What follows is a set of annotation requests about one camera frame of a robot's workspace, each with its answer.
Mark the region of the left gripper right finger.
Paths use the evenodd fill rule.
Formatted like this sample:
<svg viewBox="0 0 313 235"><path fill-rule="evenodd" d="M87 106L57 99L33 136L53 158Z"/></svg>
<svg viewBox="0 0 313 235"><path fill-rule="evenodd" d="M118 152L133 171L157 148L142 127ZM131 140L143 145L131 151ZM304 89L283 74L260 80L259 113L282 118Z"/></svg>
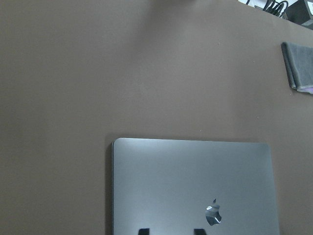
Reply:
<svg viewBox="0 0 313 235"><path fill-rule="evenodd" d="M205 235L205 229L194 229L194 235Z"/></svg>

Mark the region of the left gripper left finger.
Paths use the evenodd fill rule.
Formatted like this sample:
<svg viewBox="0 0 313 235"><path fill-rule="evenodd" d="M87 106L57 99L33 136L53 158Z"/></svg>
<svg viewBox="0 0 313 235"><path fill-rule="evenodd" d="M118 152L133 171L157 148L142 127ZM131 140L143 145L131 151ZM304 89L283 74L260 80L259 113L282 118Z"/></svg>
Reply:
<svg viewBox="0 0 313 235"><path fill-rule="evenodd" d="M140 228L138 230L138 235L149 235L150 229L149 228Z"/></svg>

